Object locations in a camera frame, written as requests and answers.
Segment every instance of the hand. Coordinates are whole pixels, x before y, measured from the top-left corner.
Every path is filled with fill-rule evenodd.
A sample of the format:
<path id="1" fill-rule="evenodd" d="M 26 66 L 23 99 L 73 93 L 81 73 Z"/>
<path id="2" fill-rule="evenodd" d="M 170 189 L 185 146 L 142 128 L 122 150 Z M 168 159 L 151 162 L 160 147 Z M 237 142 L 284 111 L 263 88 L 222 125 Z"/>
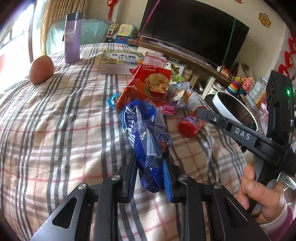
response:
<path id="1" fill-rule="evenodd" d="M 279 181 L 274 189 L 267 189 L 266 186 L 254 179 L 254 168 L 248 164 L 244 169 L 237 200 L 246 210 L 250 206 L 248 197 L 262 204 L 262 211 L 255 218 L 256 222 L 259 224 L 272 222 L 277 219 L 285 207 L 283 183 Z"/>

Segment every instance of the tv screen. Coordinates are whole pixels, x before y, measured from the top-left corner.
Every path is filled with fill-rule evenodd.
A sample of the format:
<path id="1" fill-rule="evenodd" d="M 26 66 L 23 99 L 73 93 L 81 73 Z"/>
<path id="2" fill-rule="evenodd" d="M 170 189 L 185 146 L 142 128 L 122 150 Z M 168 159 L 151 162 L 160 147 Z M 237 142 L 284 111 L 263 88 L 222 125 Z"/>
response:
<path id="1" fill-rule="evenodd" d="M 157 0 L 148 0 L 143 28 Z M 196 0 L 161 0 L 142 35 L 194 52 L 221 66 L 234 17 Z M 236 20 L 225 66 L 230 67 L 247 36 L 249 27 Z"/>

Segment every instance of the egg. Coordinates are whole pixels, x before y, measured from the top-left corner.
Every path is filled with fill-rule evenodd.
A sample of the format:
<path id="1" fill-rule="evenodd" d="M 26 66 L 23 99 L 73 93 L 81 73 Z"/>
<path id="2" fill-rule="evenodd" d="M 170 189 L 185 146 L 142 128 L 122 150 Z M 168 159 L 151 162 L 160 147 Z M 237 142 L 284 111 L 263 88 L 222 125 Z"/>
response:
<path id="1" fill-rule="evenodd" d="M 47 55 L 35 59 L 29 71 L 29 79 L 32 84 L 40 84 L 47 81 L 54 74 L 54 63 Z"/>

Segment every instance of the plaid fabric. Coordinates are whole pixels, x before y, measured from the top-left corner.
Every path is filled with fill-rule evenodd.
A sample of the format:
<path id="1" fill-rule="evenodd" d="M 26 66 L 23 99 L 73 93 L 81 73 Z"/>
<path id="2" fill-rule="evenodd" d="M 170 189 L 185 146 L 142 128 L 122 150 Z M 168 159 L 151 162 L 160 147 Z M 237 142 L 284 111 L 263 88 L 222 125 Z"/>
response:
<path id="1" fill-rule="evenodd" d="M 29 240 L 79 183 L 101 183 L 129 160 L 120 113 L 106 100 L 131 76 L 99 74 L 104 49 L 134 50 L 84 45 L 74 64 L 56 53 L 53 77 L 39 85 L 27 80 L 0 96 L 0 208 L 21 240 Z M 245 165 L 238 145 L 210 124 L 195 138 L 182 138 L 177 122 L 185 115 L 166 117 L 172 160 L 197 181 L 222 182 L 235 195 Z M 139 178 L 131 203 L 120 204 L 118 212 L 122 240 L 179 240 L 180 206 L 164 192 L 141 188 Z"/>

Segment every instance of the beige curtain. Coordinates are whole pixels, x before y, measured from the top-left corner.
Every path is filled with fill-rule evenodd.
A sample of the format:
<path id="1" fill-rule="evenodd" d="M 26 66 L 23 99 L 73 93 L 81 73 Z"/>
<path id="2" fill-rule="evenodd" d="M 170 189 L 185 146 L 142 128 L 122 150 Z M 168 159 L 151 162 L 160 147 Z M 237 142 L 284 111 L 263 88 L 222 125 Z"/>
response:
<path id="1" fill-rule="evenodd" d="M 66 19 L 66 15 L 72 12 L 83 12 L 85 18 L 85 10 L 88 0 L 47 0 L 44 7 L 43 19 L 41 24 L 41 52 L 46 54 L 46 35 L 50 26 Z"/>

